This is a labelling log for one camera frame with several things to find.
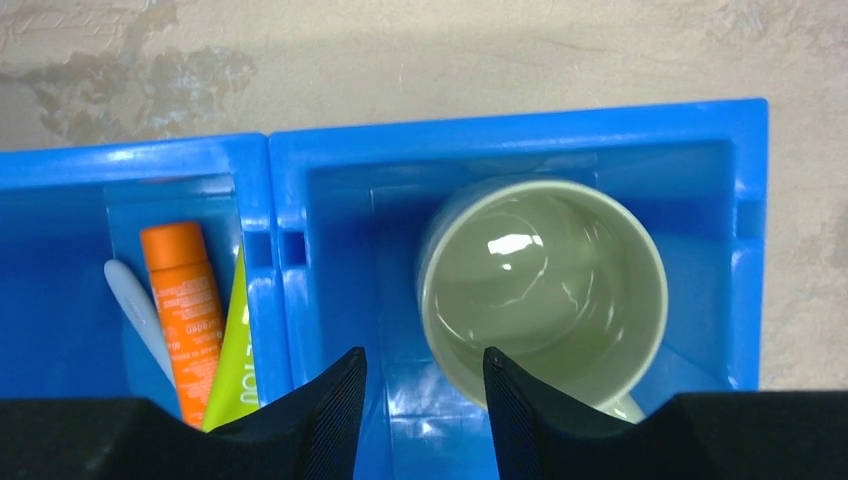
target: storage bin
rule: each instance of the storage bin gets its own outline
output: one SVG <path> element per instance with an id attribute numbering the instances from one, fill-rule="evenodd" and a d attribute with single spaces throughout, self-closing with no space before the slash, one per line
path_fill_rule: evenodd
<path id="1" fill-rule="evenodd" d="M 243 231 L 251 312 L 270 322 L 270 190 L 262 135 L 0 154 L 0 396 L 143 396 L 179 416 L 103 263 L 119 258 L 149 289 L 141 229 L 196 219 L 226 309 Z"/>
<path id="2" fill-rule="evenodd" d="M 492 176 L 584 183 L 651 233 L 669 317 L 633 392 L 645 410 L 679 391 L 755 389 L 767 116 L 764 100 L 745 100 L 272 135 L 287 318 L 275 329 L 287 331 L 295 386 L 351 345 L 366 348 L 358 477 L 497 478 L 487 416 L 433 361 L 414 289 L 433 213 L 457 188 Z M 265 327 L 254 330 L 261 357 L 278 335 Z"/>
<path id="3" fill-rule="evenodd" d="M 0 397 L 137 395 L 177 413 L 103 262 L 146 283 L 139 231 L 199 219 L 226 300 L 243 232 L 267 403 L 354 345 L 367 479 L 496 478 L 488 418 L 447 382 L 414 291 L 421 234 L 457 188 L 541 173 L 616 198 L 669 281 L 648 412 L 757 388 L 767 104 L 707 102 L 0 154 Z"/>

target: white toothbrush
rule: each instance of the white toothbrush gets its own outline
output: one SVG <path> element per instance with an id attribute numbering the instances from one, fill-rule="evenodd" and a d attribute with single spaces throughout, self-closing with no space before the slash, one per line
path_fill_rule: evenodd
<path id="1" fill-rule="evenodd" d="M 174 371 L 171 368 L 171 357 L 165 344 L 165 334 L 159 324 L 159 315 L 150 297 L 141 286 L 132 270 L 118 260 L 108 260 L 103 265 L 106 283 L 112 289 L 112 294 L 124 311 L 124 314 L 135 327 L 135 331 L 150 350 L 156 363 L 165 372 L 165 376 L 174 383 Z"/>

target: ceramic mug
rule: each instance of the ceramic mug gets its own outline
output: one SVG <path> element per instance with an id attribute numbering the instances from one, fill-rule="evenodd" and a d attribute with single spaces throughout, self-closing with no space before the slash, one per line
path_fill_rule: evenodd
<path id="1" fill-rule="evenodd" d="M 425 234 L 417 294 L 434 358 L 477 405 L 496 346 L 587 405 L 644 418 L 629 392 L 659 348 L 668 287 L 650 235 L 607 195 L 545 177 L 460 190 Z"/>

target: orange bottle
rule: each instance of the orange bottle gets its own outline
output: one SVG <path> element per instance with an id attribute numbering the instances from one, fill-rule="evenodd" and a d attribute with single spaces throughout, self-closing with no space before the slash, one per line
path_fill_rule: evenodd
<path id="1" fill-rule="evenodd" d="M 197 222 L 141 231 L 144 261 L 174 369 L 183 421 L 196 428 L 221 351 L 224 317 Z"/>

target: orange cap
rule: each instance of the orange cap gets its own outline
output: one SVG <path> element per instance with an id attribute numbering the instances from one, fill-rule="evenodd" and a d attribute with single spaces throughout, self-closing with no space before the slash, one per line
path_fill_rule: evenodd
<path id="1" fill-rule="evenodd" d="M 151 272 L 207 260 L 203 232 L 197 222 L 145 228 L 141 231 L 141 248 L 144 263 Z"/>

